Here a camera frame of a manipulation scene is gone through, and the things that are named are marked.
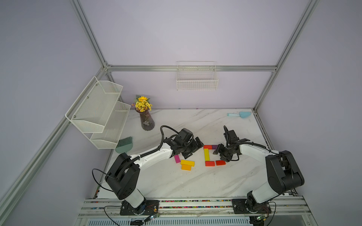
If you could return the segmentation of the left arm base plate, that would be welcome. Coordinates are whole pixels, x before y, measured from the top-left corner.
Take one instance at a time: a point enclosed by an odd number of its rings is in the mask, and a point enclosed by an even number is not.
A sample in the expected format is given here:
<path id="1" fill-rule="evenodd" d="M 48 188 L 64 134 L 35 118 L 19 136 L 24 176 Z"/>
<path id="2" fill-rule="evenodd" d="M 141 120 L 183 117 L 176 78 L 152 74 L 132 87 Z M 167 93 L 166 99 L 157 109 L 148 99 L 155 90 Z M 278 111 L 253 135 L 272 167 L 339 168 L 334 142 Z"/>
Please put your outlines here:
<path id="1" fill-rule="evenodd" d="M 159 200 L 144 200 L 137 208 L 131 206 L 127 201 L 122 201 L 120 216 L 151 215 L 158 211 Z"/>

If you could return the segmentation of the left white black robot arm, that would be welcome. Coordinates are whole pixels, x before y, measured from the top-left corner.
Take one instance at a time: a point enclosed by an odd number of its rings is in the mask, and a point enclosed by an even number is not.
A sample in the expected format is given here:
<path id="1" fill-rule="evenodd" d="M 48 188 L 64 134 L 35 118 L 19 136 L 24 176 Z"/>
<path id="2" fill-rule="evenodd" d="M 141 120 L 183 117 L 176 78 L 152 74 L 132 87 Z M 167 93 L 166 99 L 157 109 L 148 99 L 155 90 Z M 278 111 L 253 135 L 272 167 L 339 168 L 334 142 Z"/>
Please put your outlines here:
<path id="1" fill-rule="evenodd" d="M 136 215 L 140 215 L 147 208 L 146 198 L 137 189 L 141 171 L 178 154 L 187 159 L 204 146 L 200 138 L 194 137 L 186 128 L 176 131 L 170 126 L 162 125 L 160 132 L 161 142 L 154 149 L 135 155 L 122 153 L 108 172 L 99 169 L 91 171 L 93 176 L 94 171 L 100 172 L 109 186 L 107 190 L 131 205 Z"/>

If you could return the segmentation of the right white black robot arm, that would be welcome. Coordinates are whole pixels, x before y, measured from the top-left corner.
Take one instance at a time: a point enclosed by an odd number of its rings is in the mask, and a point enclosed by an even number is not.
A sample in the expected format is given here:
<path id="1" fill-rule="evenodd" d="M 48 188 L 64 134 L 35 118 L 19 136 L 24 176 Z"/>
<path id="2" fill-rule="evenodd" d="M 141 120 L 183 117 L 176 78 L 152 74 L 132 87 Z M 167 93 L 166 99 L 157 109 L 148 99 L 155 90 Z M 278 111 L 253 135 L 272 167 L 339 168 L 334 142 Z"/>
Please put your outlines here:
<path id="1" fill-rule="evenodd" d="M 234 155 L 246 155 L 265 164 L 267 181 L 247 194 L 245 205 L 250 212 L 305 183 L 299 166 L 290 151 L 272 151 L 263 145 L 243 139 L 228 146 L 219 144 L 213 154 L 219 155 L 220 159 L 225 162 L 232 162 Z"/>

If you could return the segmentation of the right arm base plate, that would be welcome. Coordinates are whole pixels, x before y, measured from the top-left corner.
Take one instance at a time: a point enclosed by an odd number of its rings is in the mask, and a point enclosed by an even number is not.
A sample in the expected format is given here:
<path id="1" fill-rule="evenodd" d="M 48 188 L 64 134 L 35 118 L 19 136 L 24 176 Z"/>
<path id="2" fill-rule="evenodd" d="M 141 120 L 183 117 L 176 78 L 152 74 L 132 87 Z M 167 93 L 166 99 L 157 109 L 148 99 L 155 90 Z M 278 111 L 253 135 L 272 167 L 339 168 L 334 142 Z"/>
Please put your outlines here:
<path id="1" fill-rule="evenodd" d="M 235 214 L 270 214 L 272 212 L 268 202 L 257 203 L 250 199 L 232 199 L 232 207 Z"/>

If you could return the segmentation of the red block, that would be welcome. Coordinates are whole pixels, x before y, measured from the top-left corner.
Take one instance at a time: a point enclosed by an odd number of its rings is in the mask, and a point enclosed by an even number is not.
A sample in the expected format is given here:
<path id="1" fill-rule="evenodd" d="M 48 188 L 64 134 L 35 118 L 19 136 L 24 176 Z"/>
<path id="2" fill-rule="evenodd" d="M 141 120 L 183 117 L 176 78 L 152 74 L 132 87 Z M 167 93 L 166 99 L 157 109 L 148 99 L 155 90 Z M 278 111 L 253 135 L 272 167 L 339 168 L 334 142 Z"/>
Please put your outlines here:
<path id="1" fill-rule="evenodd" d="M 222 161 L 222 160 L 216 161 L 216 166 L 222 166 L 222 165 L 225 165 L 225 164 L 226 164 L 225 161 Z"/>
<path id="2" fill-rule="evenodd" d="M 204 148 L 204 149 L 208 149 L 208 150 L 213 150 L 213 146 L 212 146 L 212 145 L 204 145 L 203 148 Z"/>
<path id="3" fill-rule="evenodd" d="M 216 165 L 215 161 L 205 161 L 206 167 L 214 167 Z"/>

